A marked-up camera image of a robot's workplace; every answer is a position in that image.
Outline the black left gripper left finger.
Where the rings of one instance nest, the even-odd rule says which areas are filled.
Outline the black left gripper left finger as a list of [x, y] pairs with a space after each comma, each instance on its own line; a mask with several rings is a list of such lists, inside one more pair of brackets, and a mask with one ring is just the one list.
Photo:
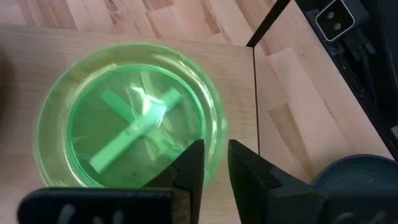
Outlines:
[[27, 194], [18, 223], [198, 223], [205, 144], [189, 147], [137, 189], [51, 187]]

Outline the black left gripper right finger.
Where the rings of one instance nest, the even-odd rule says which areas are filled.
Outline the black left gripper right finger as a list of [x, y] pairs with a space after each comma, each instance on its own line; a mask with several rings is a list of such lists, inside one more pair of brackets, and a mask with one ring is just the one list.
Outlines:
[[228, 167], [242, 223], [397, 223], [397, 162], [381, 156], [344, 157], [307, 184], [231, 140]]

